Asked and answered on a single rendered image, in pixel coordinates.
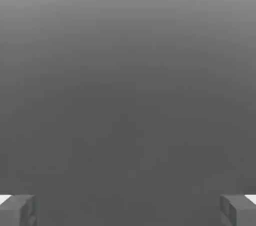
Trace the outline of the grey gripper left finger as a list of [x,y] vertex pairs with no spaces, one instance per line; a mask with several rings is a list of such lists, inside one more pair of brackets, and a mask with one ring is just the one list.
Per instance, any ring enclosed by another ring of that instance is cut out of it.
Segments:
[[36,196],[1,194],[0,226],[38,226]]

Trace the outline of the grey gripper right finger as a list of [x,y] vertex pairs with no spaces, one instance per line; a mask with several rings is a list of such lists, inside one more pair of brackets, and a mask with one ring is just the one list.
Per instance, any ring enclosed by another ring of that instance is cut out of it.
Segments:
[[221,195],[221,226],[256,226],[256,194]]

